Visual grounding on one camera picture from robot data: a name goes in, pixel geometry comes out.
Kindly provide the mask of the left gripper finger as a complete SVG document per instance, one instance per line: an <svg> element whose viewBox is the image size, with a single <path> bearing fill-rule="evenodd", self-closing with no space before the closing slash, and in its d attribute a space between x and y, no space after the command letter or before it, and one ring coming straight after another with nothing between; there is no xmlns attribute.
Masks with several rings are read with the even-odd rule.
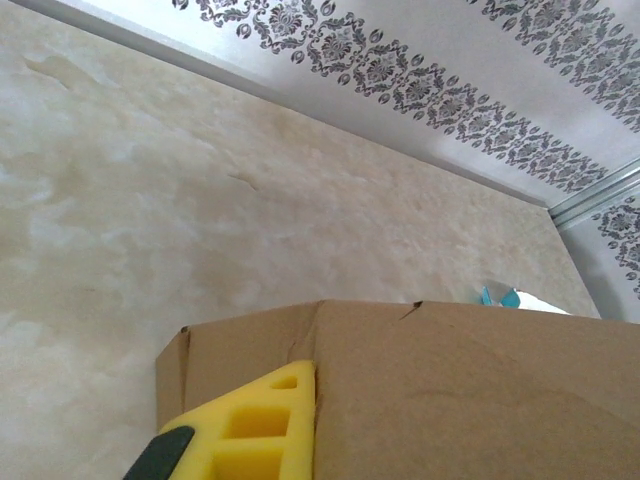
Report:
<svg viewBox="0 0 640 480"><path fill-rule="evenodd" d="M165 424L126 479L313 477L315 365L298 360Z"/></svg>

